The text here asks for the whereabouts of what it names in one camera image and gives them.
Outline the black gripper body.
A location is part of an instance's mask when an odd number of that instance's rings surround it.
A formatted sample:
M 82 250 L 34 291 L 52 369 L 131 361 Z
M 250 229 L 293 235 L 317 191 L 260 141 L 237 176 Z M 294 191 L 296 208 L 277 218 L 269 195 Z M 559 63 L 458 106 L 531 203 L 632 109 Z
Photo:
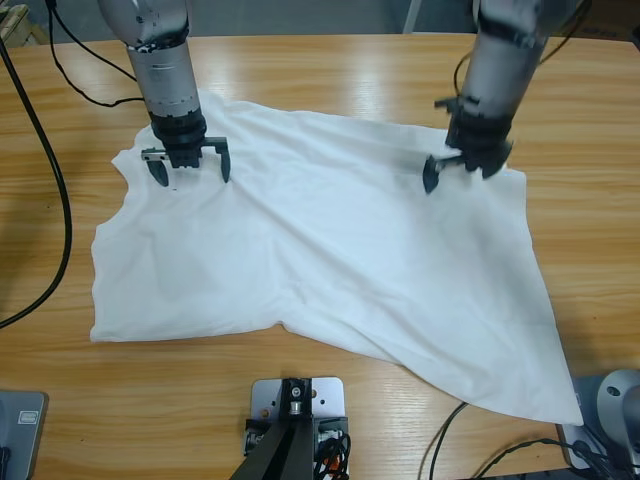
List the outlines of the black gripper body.
M 481 170 L 488 179 L 506 163 L 512 143 L 507 139 L 515 116 L 512 102 L 476 100 L 460 96 L 460 109 L 450 114 L 446 145 L 465 156 L 468 172 Z
M 206 120 L 200 108 L 185 115 L 150 112 L 149 116 L 153 133 L 164 147 L 160 156 L 169 157 L 173 168 L 198 168 L 203 147 L 214 147 L 219 152 L 219 138 L 206 136 Z

